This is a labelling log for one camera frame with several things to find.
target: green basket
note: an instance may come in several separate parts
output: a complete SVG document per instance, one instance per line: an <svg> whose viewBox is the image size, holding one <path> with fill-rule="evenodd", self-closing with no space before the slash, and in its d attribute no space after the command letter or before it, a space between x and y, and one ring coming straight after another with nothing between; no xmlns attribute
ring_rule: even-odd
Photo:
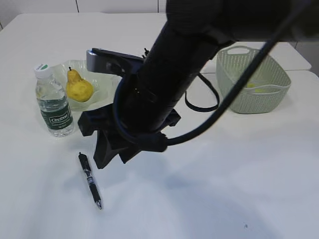
<svg viewBox="0 0 319 239"><path fill-rule="evenodd" d="M231 53L238 49L247 53ZM218 53L216 77L223 97L232 89L257 53L258 50L246 46L235 46ZM240 114L270 112L285 97L290 85L291 80L284 69L272 57L267 56L230 108Z"/></svg>

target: white bottle cap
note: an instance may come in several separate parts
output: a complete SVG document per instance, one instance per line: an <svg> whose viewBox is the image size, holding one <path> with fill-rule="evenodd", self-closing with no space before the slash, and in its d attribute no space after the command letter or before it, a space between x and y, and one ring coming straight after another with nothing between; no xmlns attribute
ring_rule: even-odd
<svg viewBox="0 0 319 239"><path fill-rule="evenodd" d="M39 64L34 68L36 78L47 78L53 74L51 67L47 64Z"/></svg>

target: black pen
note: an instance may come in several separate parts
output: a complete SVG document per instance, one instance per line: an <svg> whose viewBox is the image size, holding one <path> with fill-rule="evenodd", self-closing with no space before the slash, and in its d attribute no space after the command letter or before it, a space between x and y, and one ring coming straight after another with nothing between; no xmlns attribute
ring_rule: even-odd
<svg viewBox="0 0 319 239"><path fill-rule="evenodd" d="M91 167L90 167L88 158L85 154L79 153L79 160L83 168L83 172L86 176L86 180L88 181L94 202L99 209L102 209L102 201L101 201L98 189L96 188L94 179L92 177Z"/></svg>

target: green label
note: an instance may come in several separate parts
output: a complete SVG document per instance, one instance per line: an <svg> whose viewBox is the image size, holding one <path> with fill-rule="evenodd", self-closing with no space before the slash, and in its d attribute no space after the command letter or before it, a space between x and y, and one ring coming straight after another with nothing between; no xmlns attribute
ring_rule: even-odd
<svg viewBox="0 0 319 239"><path fill-rule="evenodd" d="M69 104L61 110L54 112L41 111L41 114L48 128L53 130L68 127L73 121Z"/></svg>
<svg viewBox="0 0 319 239"><path fill-rule="evenodd" d="M46 68L48 68L48 65L42 66L41 70L44 70L44 69L46 69Z"/></svg>

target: pear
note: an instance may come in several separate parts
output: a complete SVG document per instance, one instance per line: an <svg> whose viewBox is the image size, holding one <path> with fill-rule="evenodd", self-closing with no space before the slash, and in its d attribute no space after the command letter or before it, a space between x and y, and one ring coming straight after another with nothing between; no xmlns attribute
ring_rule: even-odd
<svg viewBox="0 0 319 239"><path fill-rule="evenodd" d="M68 82L66 83L66 95L78 102L86 102L93 95L93 86L82 79L80 74L69 67Z"/></svg>

